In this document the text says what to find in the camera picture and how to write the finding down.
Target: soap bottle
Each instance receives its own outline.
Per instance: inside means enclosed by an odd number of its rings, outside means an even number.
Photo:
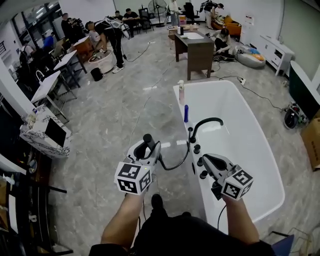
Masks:
[[[184,86],[184,81],[180,80],[178,82],[179,84],[179,103],[181,105],[185,105],[185,86]]]

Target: white bathtub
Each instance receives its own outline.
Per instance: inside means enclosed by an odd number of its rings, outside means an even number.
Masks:
[[[179,102],[179,87],[173,87]],[[278,209],[285,200],[283,183],[268,141],[236,86],[230,81],[208,81],[185,85],[185,104],[189,106],[188,127],[209,117],[221,118],[224,122],[208,122],[199,127],[196,143],[191,144],[189,157],[195,167],[188,168],[190,188],[195,196],[202,219],[217,227],[218,217],[225,202],[216,199],[211,191],[214,180],[207,176],[200,179],[205,170],[197,161],[203,154],[213,153],[225,156],[233,164],[240,165],[254,178],[250,191],[243,197],[248,212],[257,222]],[[180,105],[182,121],[184,106]],[[200,144],[200,154],[194,154],[194,146]],[[220,218],[219,229],[228,232],[226,210]]]

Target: white cabinet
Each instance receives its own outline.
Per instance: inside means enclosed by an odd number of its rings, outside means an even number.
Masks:
[[[286,73],[290,67],[290,61],[295,53],[278,40],[269,38],[266,35],[260,35],[260,41],[257,50],[265,57],[275,69],[277,76],[282,70]]]

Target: orange chair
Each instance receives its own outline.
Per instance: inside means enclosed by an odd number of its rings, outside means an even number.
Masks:
[[[223,20],[224,25],[220,25],[215,21],[211,22],[211,26],[216,30],[222,30],[227,28],[229,30],[230,36],[240,36],[241,35],[241,26],[239,23],[234,21],[229,15]]]

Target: bathtub faucet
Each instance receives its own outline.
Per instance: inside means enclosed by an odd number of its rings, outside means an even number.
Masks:
[[[200,126],[202,126],[203,124],[205,123],[208,123],[208,122],[213,122],[213,121],[216,121],[216,122],[219,122],[221,126],[224,125],[224,121],[222,121],[220,118],[218,117],[209,117],[209,118],[206,118],[206,119],[203,119],[202,121],[198,122],[195,127],[194,127],[194,131],[193,131],[193,134],[192,134],[192,137],[190,138],[190,142],[191,143],[195,143],[197,140],[196,140],[196,135],[197,135],[197,131],[198,131],[198,128]]]

